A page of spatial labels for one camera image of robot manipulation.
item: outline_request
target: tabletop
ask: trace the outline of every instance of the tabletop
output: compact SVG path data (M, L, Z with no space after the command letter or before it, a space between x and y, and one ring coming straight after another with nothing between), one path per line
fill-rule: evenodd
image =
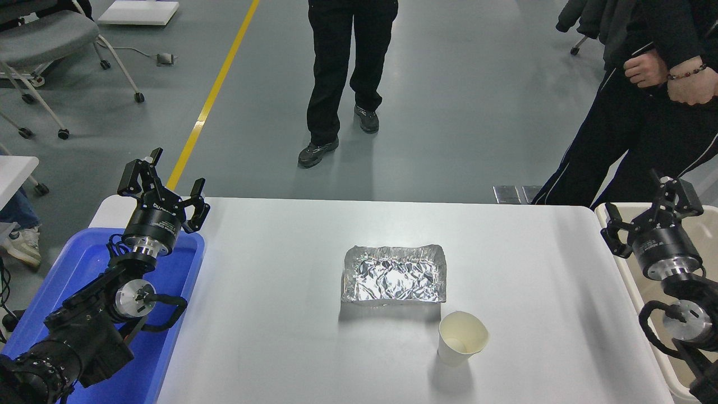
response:
M158 404L673 402L586 208L206 201L205 258ZM124 228L134 206L107 198L90 226ZM354 245L428 244L446 254L446 303L340 302ZM491 335L459 367L436 354L453 311Z
M0 155L0 208L12 198L38 164L37 157Z

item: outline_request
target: paper cup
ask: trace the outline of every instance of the paper cup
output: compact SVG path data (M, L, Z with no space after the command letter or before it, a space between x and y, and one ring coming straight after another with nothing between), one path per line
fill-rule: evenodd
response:
M481 352L489 341L489 331L476 317L455 311L439 323L439 359L449 366L459 366L473 354Z

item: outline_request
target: aluminum foil tray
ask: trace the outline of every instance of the aluminum foil tray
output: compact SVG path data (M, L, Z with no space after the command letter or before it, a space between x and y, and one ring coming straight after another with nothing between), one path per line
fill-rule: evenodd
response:
M354 246L344 258L342 302L369 306L442 303L447 299L446 279L446 258L439 245Z

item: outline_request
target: blue plastic tray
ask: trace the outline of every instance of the blue plastic tray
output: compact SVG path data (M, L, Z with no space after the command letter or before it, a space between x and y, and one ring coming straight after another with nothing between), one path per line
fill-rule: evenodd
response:
M45 338L45 317L59 308L64 299L94 280L107 268L109 253L105 245L112 234L124 229L85 229L75 234L62 249L47 274L15 332L2 353L12 359L26 352L34 343ZM157 269L144 276L158 293L181 295L190 301L192 289L204 257L204 239L196 233L181 233L174 251L157 258ZM164 323L174 307L158 304L149 314L150 324ZM70 396L72 404L153 404L159 395L169 366L174 343L182 325L182 316L168 331L140 332L129 347L135 359L109 380L85 389L78 383Z

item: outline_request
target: beige plastic bin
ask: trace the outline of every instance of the beige plastic bin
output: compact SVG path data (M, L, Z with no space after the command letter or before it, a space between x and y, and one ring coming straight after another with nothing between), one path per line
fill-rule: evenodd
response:
M627 223L651 207L649 203L614 203L614 205L621 213L623 221ZM704 210L705 212L701 216L685 218L683 228L703 258L707 277L718 281L718 254L716 253L718 247L718 208L704 206ZM605 226L608 221L608 212L606 212L605 206L598 206L596 214L601 221L601 225ZM625 231L620 232L620 234L621 239L625 242ZM659 300L669 304L676 301L675 298L663 293L660 282L643 276L633 254L627 260L619 257L615 257L615 259L623 282L626 284L635 306L636 313L640 313L643 304L650 300ZM661 338L661 341L667 347L674 349L670 334L663 328L662 313L662 311L653 312L651 315L652 327ZM658 365L661 367L668 388L671 390L673 401L677 404L698 403L699 401L689 392L688 386L695 377L688 365L684 361L661 353L655 347L653 348L653 353L656 355ZM704 354L711 362L718 359L718 354L715 352L704 352Z

